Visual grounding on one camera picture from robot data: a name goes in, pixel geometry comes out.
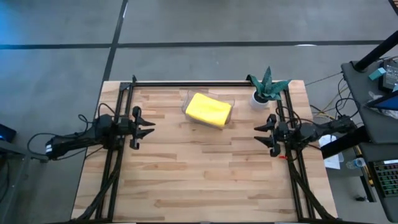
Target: black metal frame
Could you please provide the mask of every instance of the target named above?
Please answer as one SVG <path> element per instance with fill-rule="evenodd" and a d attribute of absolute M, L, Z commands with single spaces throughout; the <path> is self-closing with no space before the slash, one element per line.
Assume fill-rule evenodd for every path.
<path fill-rule="evenodd" d="M 235 81 L 224 81 L 224 82 L 222 82 L 222 81 L 221 82 L 211 82 L 211 81 L 137 82 L 136 79 L 133 77 L 132 82 L 122 82 L 119 86 L 119 95 L 118 95 L 118 100 L 116 103 L 116 111 L 115 111 L 117 116 L 115 116 L 115 119 L 118 119 L 120 116 L 128 116 L 129 115 L 134 87 L 157 87 L 157 86 L 163 86 L 163 87 L 173 87 L 173 86 L 199 87 L 199 86 L 202 86 L 202 87 L 207 87 L 207 86 L 252 86 L 252 85 L 248 81 L 241 81 L 241 82 L 235 82 Z M 125 109 L 125 112 L 123 115 L 118 115 L 121 110 L 121 103 L 123 100 L 123 93 L 125 90 L 128 90 L 126 109 Z M 290 98 L 289 90 L 285 91 L 285 97 L 287 100 L 287 107 L 289 109 L 288 110 L 289 118 L 292 119 L 292 118 L 294 118 L 293 117 L 293 107 L 292 107 L 292 101 Z M 277 106 L 280 111 L 280 120 L 285 121 L 284 111 L 282 108 L 282 102 L 278 101 Z M 92 210 L 93 208 L 96 210 L 95 219 L 90 220 L 90 217 L 93 214 L 93 212 L 91 212 L 91 214 L 86 215 L 84 217 L 84 219 L 78 218 L 77 220 L 70 220 L 65 223 L 112 223 L 113 222 L 114 206 L 115 206 L 116 195 L 117 195 L 117 191 L 118 191 L 118 181 L 119 181 L 119 174 L 120 174 L 120 170 L 121 170 L 121 161 L 123 158 L 123 148 L 124 148 L 123 147 L 124 146 L 124 136 L 120 136 L 119 138 L 117 138 L 117 136 L 115 136 L 115 138 L 116 138 L 115 145 L 112 150 L 108 149 L 108 153 L 106 156 L 106 162 L 105 162 L 104 173 L 103 173 L 103 181 L 101 183 L 101 190 L 97 194 L 93 203 L 89 206 L 89 208 L 91 208 L 91 211 L 94 211 L 94 210 Z M 112 173 L 109 175 L 109 171 L 111 168 L 111 159 L 112 159 L 112 155 L 113 155 L 114 151 L 117 151 L 118 155 L 116 158 L 116 163 L 115 163 L 114 169 L 113 169 Z M 293 159 L 291 149 L 286 148 L 286 156 L 288 159 Z M 308 186 L 307 173 L 305 171 L 305 164 L 303 161 L 303 157 L 301 154 L 297 154 L 297 156 L 298 156 L 298 163 L 300 166 L 301 184 L 305 184 Z M 297 219 L 298 219 L 299 223 L 347 223 L 347 224 L 356 223 L 356 222 L 344 222 L 341 220 L 319 220 L 319 219 L 316 219 L 315 211 L 313 210 L 313 205 L 310 203 L 310 199 L 308 198 L 307 195 L 305 195 L 305 199 L 306 199 L 308 214 L 310 215 L 310 218 L 304 218 L 302 205 L 301 205 L 301 201 L 300 201 L 299 189 L 297 187 L 298 183 L 297 183 L 296 179 L 294 178 L 294 175 L 298 175 L 298 172 L 293 163 L 287 162 L 287 165 L 289 168 L 290 181 L 292 184 L 293 199 L 294 199 L 296 213 L 297 213 Z M 108 189 L 110 188 L 110 186 L 112 186 L 112 190 L 111 190 L 111 196 L 109 199 L 108 213 L 107 213 L 106 218 L 103 218 L 102 217 L 103 200 L 104 200 L 104 196 L 105 196 L 106 192 L 108 191 Z"/>

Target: table leg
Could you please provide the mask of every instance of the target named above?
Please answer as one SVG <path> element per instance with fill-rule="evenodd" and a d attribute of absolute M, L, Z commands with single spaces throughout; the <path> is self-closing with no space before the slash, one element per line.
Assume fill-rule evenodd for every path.
<path fill-rule="evenodd" d="M 333 141 L 321 147 L 324 159 L 336 155 L 350 147 L 354 147 L 361 142 L 369 142 L 369 136 L 364 126 L 355 129 L 352 133 L 348 133 L 336 141 Z"/>

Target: black desk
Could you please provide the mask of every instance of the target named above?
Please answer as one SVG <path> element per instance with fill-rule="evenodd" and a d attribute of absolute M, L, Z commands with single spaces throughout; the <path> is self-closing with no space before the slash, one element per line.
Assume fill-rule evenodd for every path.
<path fill-rule="evenodd" d="M 398 159 L 398 145 L 390 144 L 373 144 L 373 143 L 360 143 L 359 148 L 365 161 L 369 164 L 377 161 L 386 161 L 391 159 Z M 371 177 L 377 178 L 376 173 L 369 169 Z M 375 187 L 379 196 L 381 205 L 386 213 L 390 222 L 398 222 L 398 197 L 382 197 L 382 192 L 378 187 Z"/>
<path fill-rule="evenodd" d="M 359 114 L 370 140 L 376 144 L 398 144 L 398 120 L 363 107 L 370 100 L 369 91 L 376 95 L 386 94 L 378 89 L 377 80 L 372 81 L 368 77 L 379 65 L 375 62 L 363 73 L 354 70 L 351 63 L 342 64 L 341 69 L 353 98 L 360 103 Z"/>

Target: wooden table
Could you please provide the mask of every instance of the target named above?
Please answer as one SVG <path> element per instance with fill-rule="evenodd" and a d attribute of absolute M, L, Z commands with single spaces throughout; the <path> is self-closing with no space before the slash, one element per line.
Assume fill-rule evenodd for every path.
<path fill-rule="evenodd" d="M 99 102 L 114 108 L 119 83 L 105 82 Z M 235 106 L 226 129 L 185 119 L 181 105 L 188 89 L 233 96 Z M 289 89 L 294 111 L 312 119 L 304 82 L 294 80 Z M 135 87 L 132 106 L 140 106 L 142 117 L 156 126 L 140 141 L 138 151 L 125 145 L 113 221 L 296 221 L 287 161 L 270 157 L 268 148 L 253 139 L 269 135 L 253 128 L 265 124 L 277 104 L 273 101 L 268 109 L 253 111 L 249 105 L 253 91 L 253 87 Z M 111 112 L 102 107 L 101 113 Z M 82 214 L 98 193 L 105 157 L 102 150 L 85 161 L 72 218 Z M 321 152 L 308 147 L 303 157 L 311 190 L 336 217 Z M 307 213 L 302 192 L 300 198 Z"/>

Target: keyboard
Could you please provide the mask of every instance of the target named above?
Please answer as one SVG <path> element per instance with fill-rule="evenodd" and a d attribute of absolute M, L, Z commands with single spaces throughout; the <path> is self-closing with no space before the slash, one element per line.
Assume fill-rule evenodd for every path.
<path fill-rule="evenodd" d="M 398 197 L 398 160 L 373 162 L 384 197 Z"/>

